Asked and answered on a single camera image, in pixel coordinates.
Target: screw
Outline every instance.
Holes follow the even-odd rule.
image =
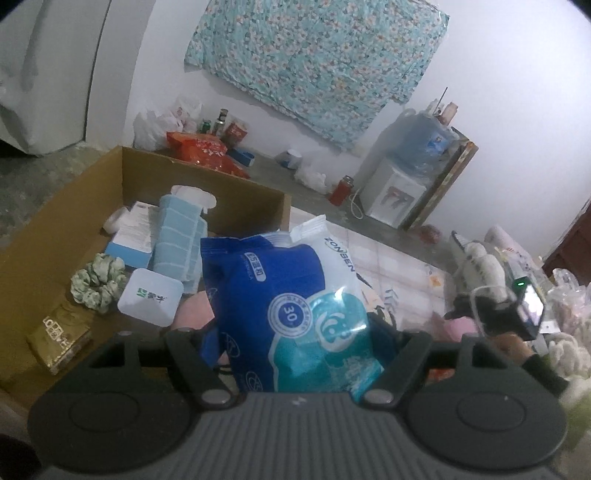
[[[374,388],[365,392],[363,398],[367,403],[372,405],[388,405],[394,401],[394,395],[388,390],[382,390],[381,388]]]
[[[219,388],[212,388],[201,394],[201,400],[210,405],[225,405],[231,398],[230,392]]]

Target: white plastic container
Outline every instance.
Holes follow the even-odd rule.
[[[359,193],[359,200],[366,215],[396,228],[425,191],[423,185],[384,158]]]
[[[145,268],[136,269],[119,299],[121,313],[160,327],[172,324],[183,283]]]
[[[295,150],[294,148],[290,148],[289,150],[280,153],[275,157],[275,160],[279,165],[285,168],[289,168],[290,170],[295,170],[301,164],[301,153]]]

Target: floral cloth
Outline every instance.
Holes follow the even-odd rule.
[[[212,0],[185,62],[351,148],[409,100],[448,20],[424,0]]]

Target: label sticker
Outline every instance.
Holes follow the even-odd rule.
[[[442,137],[438,133],[434,133],[427,142],[425,152],[429,155],[440,156],[447,150],[449,144],[450,141],[447,138]]]
[[[138,292],[136,293],[136,295],[138,297],[142,297],[143,299],[154,299],[158,303],[161,303],[162,301],[166,300],[166,297],[163,297],[162,295],[156,295],[154,292],[148,291],[144,288],[138,288]]]
[[[267,311],[271,328],[286,338],[298,338],[312,327],[312,311],[304,297],[284,293],[273,299]]]
[[[135,202],[112,242],[143,253],[152,253],[158,238],[159,211],[160,208],[155,205]]]
[[[328,248],[330,248],[331,250],[334,250],[335,252],[337,252],[340,255],[340,257],[343,259],[343,262],[345,262],[345,265],[347,265],[347,268],[349,270],[351,270],[351,272],[355,271],[355,266],[353,265],[353,262],[349,258],[349,252],[347,251],[347,249],[345,247],[343,247],[340,243],[338,243],[336,240],[332,239],[331,237],[326,237],[324,239],[324,244]]]
[[[256,280],[265,281],[267,279],[267,274],[265,273],[265,270],[263,269],[261,261],[259,260],[257,255],[252,252],[246,252],[244,253],[244,256],[250,263],[252,267],[252,272],[255,274]]]

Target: tile floor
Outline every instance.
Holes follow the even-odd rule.
[[[290,228],[313,217],[292,207]],[[450,274],[334,223],[328,229],[349,250],[355,269],[382,297],[399,330],[431,332],[433,312],[451,310]]]

